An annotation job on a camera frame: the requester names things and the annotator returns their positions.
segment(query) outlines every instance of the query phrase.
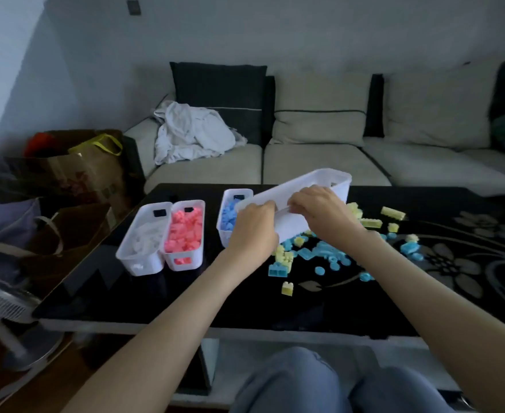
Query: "forearm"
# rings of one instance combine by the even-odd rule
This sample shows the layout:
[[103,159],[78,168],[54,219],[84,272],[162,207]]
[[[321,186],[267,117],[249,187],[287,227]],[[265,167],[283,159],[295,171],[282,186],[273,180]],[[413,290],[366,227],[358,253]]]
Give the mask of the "forearm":
[[367,233],[353,251],[482,412],[505,411],[505,325]]
[[165,410],[224,300],[238,264],[222,252],[166,310],[107,361],[63,413]]

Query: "coffee table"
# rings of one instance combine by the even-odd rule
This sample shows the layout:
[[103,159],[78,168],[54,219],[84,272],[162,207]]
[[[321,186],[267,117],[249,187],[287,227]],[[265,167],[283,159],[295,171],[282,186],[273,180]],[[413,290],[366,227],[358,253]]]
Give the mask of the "coffee table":
[[[203,265],[193,271],[129,275],[115,258],[136,209],[44,299],[34,316],[52,330],[107,334],[138,333],[201,275],[222,250],[215,228],[224,190],[270,185],[160,184],[141,202],[202,199],[206,202]],[[407,213],[395,247],[403,237],[420,237],[419,265],[444,284],[505,323],[505,209],[463,188],[356,187],[365,217],[381,218],[382,206]],[[317,239],[310,239],[311,248]],[[207,338],[292,341],[311,344],[368,345],[394,341],[425,347],[421,338],[376,281],[363,283],[353,264],[331,271],[322,258],[297,257],[287,278],[292,297],[281,294],[282,278],[267,276],[264,263],[229,296]],[[315,266],[326,268],[324,276]]]

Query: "wall outlet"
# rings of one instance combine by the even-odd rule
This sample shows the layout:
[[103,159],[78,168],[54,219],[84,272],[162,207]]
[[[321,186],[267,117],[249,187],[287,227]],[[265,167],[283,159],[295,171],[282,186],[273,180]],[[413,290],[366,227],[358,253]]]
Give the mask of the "wall outlet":
[[131,16],[142,15],[142,9],[139,8],[138,0],[126,0],[126,5],[128,6],[128,13],[130,13]]

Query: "person's left hand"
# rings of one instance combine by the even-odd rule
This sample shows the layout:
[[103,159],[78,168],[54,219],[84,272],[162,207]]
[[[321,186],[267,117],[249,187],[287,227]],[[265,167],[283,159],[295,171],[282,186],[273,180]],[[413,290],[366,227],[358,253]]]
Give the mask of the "person's left hand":
[[268,201],[262,206],[249,204],[237,213],[225,252],[237,260],[245,276],[262,265],[279,243],[279,236],[273,228],[275,212],[276,203]]

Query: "hand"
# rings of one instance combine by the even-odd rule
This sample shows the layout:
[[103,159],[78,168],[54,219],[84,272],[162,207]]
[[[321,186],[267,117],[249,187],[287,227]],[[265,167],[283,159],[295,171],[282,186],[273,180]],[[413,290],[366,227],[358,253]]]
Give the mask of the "hand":
[[303,188],[287,204],[291,213],[304,216],[310,229],[322,240],[346,253],[354,253],[359,239],[368,236],[368,230],[328,187]]
[[275,212],[276,203],[268,201],[262,206],[249,204],[237,213],[225,252],[231,259],[237,259],[245,276],[262,265],[279,243],[279,236],[273,228]]

